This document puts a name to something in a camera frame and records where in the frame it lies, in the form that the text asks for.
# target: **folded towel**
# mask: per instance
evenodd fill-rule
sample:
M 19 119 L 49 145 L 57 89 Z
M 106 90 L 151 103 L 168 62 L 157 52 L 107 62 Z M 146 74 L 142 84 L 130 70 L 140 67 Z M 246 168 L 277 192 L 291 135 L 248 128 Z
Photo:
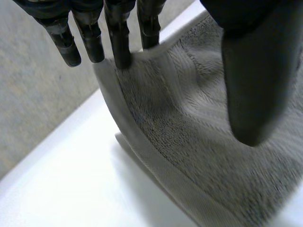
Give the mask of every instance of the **folded towel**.
M 133 54 L 129 69 L 113 60 L 94 69 L 134 153 L 200 226 L 264 226 L 303 176 L 303 68 L 283 122 L 268 141 L 248 147 L 228 123 L 222 34 L 204 12 L 168 41 Z

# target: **white table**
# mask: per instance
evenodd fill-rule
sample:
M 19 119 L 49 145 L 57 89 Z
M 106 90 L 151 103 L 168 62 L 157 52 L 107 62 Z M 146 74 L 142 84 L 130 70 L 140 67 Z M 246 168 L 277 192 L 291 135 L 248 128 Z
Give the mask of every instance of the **white table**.
M 202 12 L 194 2 L 160 39 Z M 115 139 L 97 91 L 0 182 L 0 227 L 195 227 Z M 272 226 L 303 226 L 303 185 Z

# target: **towel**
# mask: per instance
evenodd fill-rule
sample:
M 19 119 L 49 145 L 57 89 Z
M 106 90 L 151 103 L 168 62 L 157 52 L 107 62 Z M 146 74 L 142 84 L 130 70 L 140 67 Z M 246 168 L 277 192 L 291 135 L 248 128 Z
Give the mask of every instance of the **towel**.
M 129 69 L 105 60 L 94 70 L 134 153 L 199 226 L 264 226 L 302 181 L 303 68 L 283 122 L 266 142 L 246 146 L 228 123 L 222 34 L 204 12 L 134 53 Z

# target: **robotic hand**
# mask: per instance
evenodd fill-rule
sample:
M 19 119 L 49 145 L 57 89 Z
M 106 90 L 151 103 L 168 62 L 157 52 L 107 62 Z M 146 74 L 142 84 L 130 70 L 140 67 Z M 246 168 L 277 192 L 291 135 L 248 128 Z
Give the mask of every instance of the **robotic hand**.
M 144 49 L 159 43 L 158 15 L 166 0 L 138 0 L 138 18 Z M 131 64 L 127 19 L 135 0 L 14 0 L 48 32 L 66 64 L 70 67 L 81 63 L 73 40 L 68 14 L 72 11 L 89 59 L 93 63 L 104 60 L 101 30 L 98 19 L 104 6 L 110 41 L 118 68 Z
M 98 18 L 103 9 L 116 66 L 131 64 L 127 19 L 135 0 L 14 0 L 49 33 L 67 65 L 81 63 L 68 26 L 72 11 L 90 60 L 104 59 Z M 166 0 L 137 0 L 143 49 L 159 43 Z M 302 0 L 200 0 L 224 29 L 222 56 L 229 121 L 237 140 L 256 146 L 285 112 L 303 37 Z

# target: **gray carpet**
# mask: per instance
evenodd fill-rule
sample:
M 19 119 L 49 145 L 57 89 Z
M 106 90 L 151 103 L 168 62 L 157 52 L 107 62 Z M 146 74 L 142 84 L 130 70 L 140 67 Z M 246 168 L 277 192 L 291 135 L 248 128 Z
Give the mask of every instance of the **gray carpet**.
M 165 27 L 194 0 L 167 0 Z M 99 19 L 106 57 L 107 26 Z M 128 20 L 130 47 L 141 49 L 136 9 Z M 71 32 L 82 56 L 65 65 L 47 32 L 11 0 L 0 0 L 0 179 L 98 88 L 75 22 Z
M 303 176 L 303 68 L 283 123 L 248 147 L 228 124 L 221 36 L 204 13 L 165 44 L 134 54 L 130 69 L 111 60 L 95 73 L 134 153 L 198 225 L 264 226 Z

